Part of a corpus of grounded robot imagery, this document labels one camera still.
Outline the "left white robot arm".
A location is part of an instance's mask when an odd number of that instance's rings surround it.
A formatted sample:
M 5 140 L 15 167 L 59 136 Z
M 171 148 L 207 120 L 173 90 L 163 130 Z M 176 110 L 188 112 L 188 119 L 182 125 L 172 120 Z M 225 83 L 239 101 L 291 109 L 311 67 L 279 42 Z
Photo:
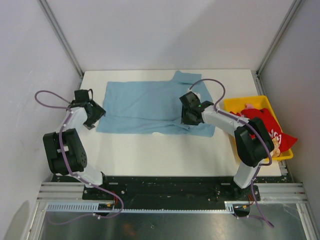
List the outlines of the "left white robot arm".
M 105 115 L 106 111 L 92 99 L 73 100 L 57 130 L 46 133 L 42 139 L 50 171 L 73 177 L 88 188 L 94 187 L 93 194 L 100 200 L 110 196 L 111 188 L 103 183 L 104 174 L 88 163 L 80 131 L 92 130 Z

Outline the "light blue t shirt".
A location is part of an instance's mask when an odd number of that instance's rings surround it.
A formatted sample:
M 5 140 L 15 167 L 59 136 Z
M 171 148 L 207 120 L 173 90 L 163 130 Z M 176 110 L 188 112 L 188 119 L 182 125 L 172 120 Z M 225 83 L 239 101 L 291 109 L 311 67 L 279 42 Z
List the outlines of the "light blue t shirt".
M 104 117 L 97 131 L 109 134 L 193 135 L 212 137 L 215 126 L 181 123 L 180 97 L 198 80 L 199 73 L 177 70 L 165 81 L 110 81 L 103 100 Z

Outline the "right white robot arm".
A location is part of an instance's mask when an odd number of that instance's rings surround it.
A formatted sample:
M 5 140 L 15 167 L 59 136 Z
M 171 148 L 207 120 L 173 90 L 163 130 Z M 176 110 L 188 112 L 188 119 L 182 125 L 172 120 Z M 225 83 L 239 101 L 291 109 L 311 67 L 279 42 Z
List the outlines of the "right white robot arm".
M 259 117 L 249 119 L 220 108 L 210 101 L 201 102 L 189 91 L 179 98 L 182 103 L 181 123 L 190 126 L 213 125 L 234 137 L 240 164 L 233 177 L 231 196 L 242 201 L 249 194 L 248 186 L 256 178 L 265 159 L 272 164 L 271 152 L 274 143 L 267 128 Z

